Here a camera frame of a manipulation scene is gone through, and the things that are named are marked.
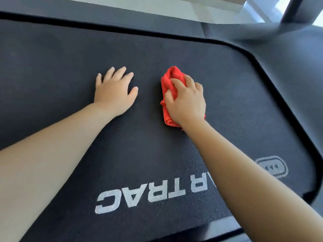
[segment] treadmill belt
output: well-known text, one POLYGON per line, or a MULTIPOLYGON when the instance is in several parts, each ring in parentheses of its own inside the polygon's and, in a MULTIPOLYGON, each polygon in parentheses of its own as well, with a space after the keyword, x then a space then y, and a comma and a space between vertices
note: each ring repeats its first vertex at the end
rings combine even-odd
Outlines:
POLYGON ((160 78, 174 65, 204 86, 206 120, 220 134, 253 160, 284 160, 280 180, 298 195, 313 189, 313 160, 239 51, 0 20, 0 149, 92 103, 98 72, 126 66, 139 87, 22 242, 147 241, 231 216, 191 140, 164 124, 160 78))

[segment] hand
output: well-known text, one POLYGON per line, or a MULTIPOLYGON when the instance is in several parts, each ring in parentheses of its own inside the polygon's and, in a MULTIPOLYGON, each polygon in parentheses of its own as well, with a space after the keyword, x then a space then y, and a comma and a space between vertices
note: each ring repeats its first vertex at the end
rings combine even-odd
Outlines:
POLYGON ((203 97, 203 86, 194 83, 189 75, 185 75, 186 85, 178 79, 171 81, 177 89, 178 96, 173 99, 172 92, 165 93, 166 107, 172 120, 181 127, 192 120, 204 120, 205 100, 203 97))
POLYGON ((133 73, 131 72, 123 77, 125 72, 126 67, 122 67, 115 73, 112 67, 107 71, 103 81, 100 73, 96 79, 93 104, 99 106, 112 118, 126 112, 133 105, 138 95, 138 87, 132 88, 128 94, 128 86, 133 73))

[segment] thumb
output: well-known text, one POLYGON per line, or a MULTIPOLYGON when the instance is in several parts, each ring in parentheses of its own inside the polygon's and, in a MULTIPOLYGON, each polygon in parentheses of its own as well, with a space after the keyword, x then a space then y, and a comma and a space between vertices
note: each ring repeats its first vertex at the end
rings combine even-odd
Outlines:
POLYGON ((135 99, 138 95, 138 87, 134 87, 131 89, 130 93, 128 94, 128 101, 130 103, 130 106, 133 105, 133 103, 135 102, 135 99))
POLYGON ((174 102, 174 98, 173 98, 172 92, 169 89, 165 93, 165 102, 166 102, 166 105, 167 104, 172 104, 174 102))

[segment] forearm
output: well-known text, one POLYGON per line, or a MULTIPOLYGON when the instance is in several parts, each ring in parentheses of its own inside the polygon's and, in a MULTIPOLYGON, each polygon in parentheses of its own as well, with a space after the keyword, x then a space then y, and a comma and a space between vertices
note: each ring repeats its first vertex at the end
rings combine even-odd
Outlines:
POLYGON ((207 122, 188 122, 221 196, 253 241, 318 241, 323 219, 292 190, 268 174, 207 122))
POLYGON ((111 119, 95 105, 0 151, 0 234, 18 241, 111 119))

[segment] microfiber towel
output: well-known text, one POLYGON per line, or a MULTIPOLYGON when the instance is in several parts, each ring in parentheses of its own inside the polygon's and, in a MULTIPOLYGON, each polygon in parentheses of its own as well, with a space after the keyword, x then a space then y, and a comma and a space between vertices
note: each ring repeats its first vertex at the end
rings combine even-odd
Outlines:
POLYGON ((168 126, 175 126, 175 127, 181 127, 177 123, 175 123, 172 118, 170 117, 168 110, 166 108, 165 103, 165 93, 168 91, 168 89, 171 90, 174 100, 177 98, 177 89, 171 82, 171 78, 175 78, 183 82, 183 84, 186 86, 186 80, 184 78, 184 73, 182 73, 179 68, 176 66, 170 67, 167 72, 162 77, 162 90, 163 90, 163 101, 160 102, 160 104, 163 106, 163 112, 164 112, 164 121, 165 124, 168 126))

